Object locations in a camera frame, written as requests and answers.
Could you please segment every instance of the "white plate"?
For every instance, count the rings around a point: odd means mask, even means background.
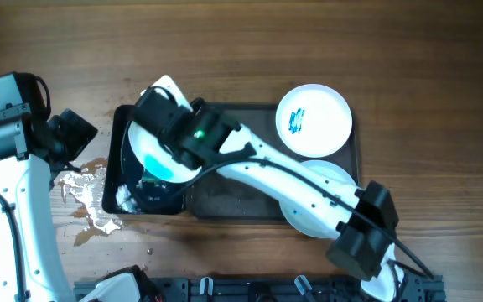
[[[336,164],[332,164],[324,160],[309,160],[301,164],[327,178],[346,184],[356,185],[356,182],[351,178],[351,176]],[[327,238],[327,236],[324,235],[307,216],[299,214],[293,207],[284,205],[281,202],[279,202],[279,205],[281,206],[281,211],[283,212],[284,217],[293,228],[307,236]]]
[[[344,97],[328,86],[307,84],[291,90],[275,115],[278,136],[297,154],[321,158],[348,140],[353,119]]]

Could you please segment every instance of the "wood grain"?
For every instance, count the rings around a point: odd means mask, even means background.
[[[107,157],[115,108],[163,74],[211,102],[331,86],[359,123],[363,183],[391,188],[400,238],[444,275],[449,301],[483,301],[483,2],[98,3],[0,6],[0,74],[43,76],[53,113],[70,107],[101,131],[76,164]],[[329,242],[285,225],[121,216],[121,231],[74,247],[89,226],[81,203],[56,186],[51,204],[71,282],[131,264],[150,276],[340,273]]]

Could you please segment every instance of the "green light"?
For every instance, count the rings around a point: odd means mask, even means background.
[[[193,135],[193,137],[194,137],[194,138],[203,138],[204,136],[205,136],[205,132],[204,132],[204,131],[202,131],[202,130],[197,131],[197,132],[196,132],[196,133]]]

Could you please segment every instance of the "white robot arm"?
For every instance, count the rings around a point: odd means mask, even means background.
[[[73,112],[46,122],[44,103],[31,100],[19,75],[0,77],[0,301],[75,301],[57,251],[50,180],[96,130]],[[79,139],[65,135],[76,129],[83,132]],[[361,190],[305,168],[203,101],[189,104],[167,76],[142,93],[128,135],[145,169],[163,180],[189,187],[217,171],[288,205],[306,218],[310,235],[335,239],[327,258],[361,279],[366,294],[398,297],[405,273],[392,261],[395,244],[404,246],[396,239],[392,199],[380,185]],[[14,232],[8,217],[16,221]],[[142,293],[135,274],[121,273],[83,301],[139,301]]]

